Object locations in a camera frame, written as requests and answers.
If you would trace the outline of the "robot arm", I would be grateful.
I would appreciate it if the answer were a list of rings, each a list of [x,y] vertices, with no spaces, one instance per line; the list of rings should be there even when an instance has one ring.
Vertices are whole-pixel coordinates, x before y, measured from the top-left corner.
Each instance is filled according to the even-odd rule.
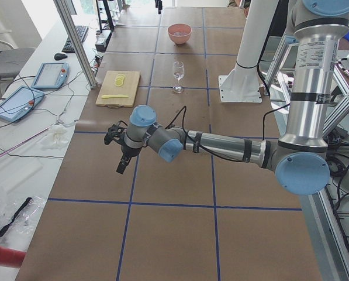
[[[349,1],[290,1],[286,36],[298,43],[285,133],[276,141],[251,141],[164,127],[147,105],[134,108],[125,128],[115,125],[123,173],[131,158],[150,147],[166,162],[181,151],[207,152],[231,162],[255,163],[275,173],[289,192],[310,195],[329,181],[323,128],[339,40],[349,31]]]

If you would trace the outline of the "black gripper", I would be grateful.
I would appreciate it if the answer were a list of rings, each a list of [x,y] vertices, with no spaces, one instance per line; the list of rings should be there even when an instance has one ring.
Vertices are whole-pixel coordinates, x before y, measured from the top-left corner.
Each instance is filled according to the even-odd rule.
[[[116,169],[117,173],[124,173],[125,169],[128,167],[130,160],[136,157],[141,152],[141,148],[131,148],[127,145],[121,146],[121,151],[123,153],[122,158]]]

